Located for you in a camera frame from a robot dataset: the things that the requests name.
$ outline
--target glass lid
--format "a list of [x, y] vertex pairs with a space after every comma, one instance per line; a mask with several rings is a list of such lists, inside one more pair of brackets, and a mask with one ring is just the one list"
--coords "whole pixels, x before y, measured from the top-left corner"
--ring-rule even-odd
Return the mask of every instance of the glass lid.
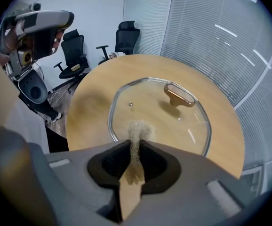
[[109, 132], [114, 141], [128, 139], [132, 121], [155, 130], [154, 142], [206, 155], [211, 137], [208, 117], [195, 95], [163, 79], [143, 78], [121, 87], [111, 104]]

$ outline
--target white wall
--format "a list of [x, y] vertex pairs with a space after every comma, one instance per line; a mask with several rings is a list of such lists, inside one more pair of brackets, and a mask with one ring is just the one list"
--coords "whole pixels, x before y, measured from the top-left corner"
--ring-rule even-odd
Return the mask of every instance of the white wall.
[[[77, 29], [84, 35], [84, 53], [87, 53], [88, 63], [91, 69], [95, 68], [103, 59], [102, 50], [97, 46], [109, 45], [107, 52], [114, 51], [116, 42], [116, 30], [123, 18], [124, 0], [18, 0], [32, 3], [39, 2], [41, 10], [66, 10], [73, 12], [75, 17], [73, 24], [65, 31]], [[61, 62], [65, 68], [65, 57], [62, 48], [46, 58], [38, 60], [37, 64], [44, 72], [44, 82], [48, 90], [57, 87], [66, 80], [58, 76], [60, 70], [53, 68]]]

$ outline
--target office chair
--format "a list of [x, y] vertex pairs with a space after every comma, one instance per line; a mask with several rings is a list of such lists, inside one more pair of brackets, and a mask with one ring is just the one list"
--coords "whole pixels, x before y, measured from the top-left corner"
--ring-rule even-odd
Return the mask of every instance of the office chair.
[[[60, 79], [68, 79], [74, 77], [74, 83], [68, 88], [68, 92], [71, 93], [70, 89], [77, 83], [81, 82], [81, 80], [86, 76], [86, 73], [83, 73], [83, 71], [86, 68], [89, 68], [89, 65], [86, 59], [87, 54], [84, 54], [83, 50], [84, 36], [79, 35], [77, 29], [64, 34], [63, 40], [64, 41], [62, 42], [61, 46], [65, 55], [67, 68], [63, 69], [61, 67], [60, 64], [62, 62], [56, 64], [53, 67], [60, 68]], [[80, 64], [80, 68], [72, 71], [71, 68], [77, 64]]]
[[[135, 21], [125, 21], [121, 22], [118, 25], [118, 30], [116, 31], [116, 45], [115, 45], [115, 52], [124, 52], [126, 55], [132, 55], [134, 46], [137, 42], [137, 39], [140, 34], [140, 30], [134, 27]], [[105, 59], [99, 62], [101, 63], [109, 60], [106, 47], [109, 45], [103, 45], [97, 47], [97, 49], [102, 49], [104, 53]]]

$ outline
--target table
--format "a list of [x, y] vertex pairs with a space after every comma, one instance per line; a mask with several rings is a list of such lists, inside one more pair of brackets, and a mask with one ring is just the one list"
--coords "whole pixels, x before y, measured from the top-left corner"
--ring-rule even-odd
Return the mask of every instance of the table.
[[83, 79], [68, 111], [66, 135], [69, 150], [112, 142], [107, 126], [111, 102], [121, 86], [144, 77], [174, 81], [198, 98], [212, 128], [207, 158], [239, 178], [245, 144], [231, 103], [204, 74], [162, 56], [121, 56], [97, 66]]

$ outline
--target white shoe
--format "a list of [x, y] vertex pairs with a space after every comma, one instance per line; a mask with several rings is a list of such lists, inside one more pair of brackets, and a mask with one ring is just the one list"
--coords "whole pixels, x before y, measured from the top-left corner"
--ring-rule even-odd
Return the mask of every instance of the white shoe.
[[62, 113], [59, 113], [56, 118], [54, 118], [53, 120], [51, 120], [51, 122], [56, 122], [61, 117], [62, 117]]

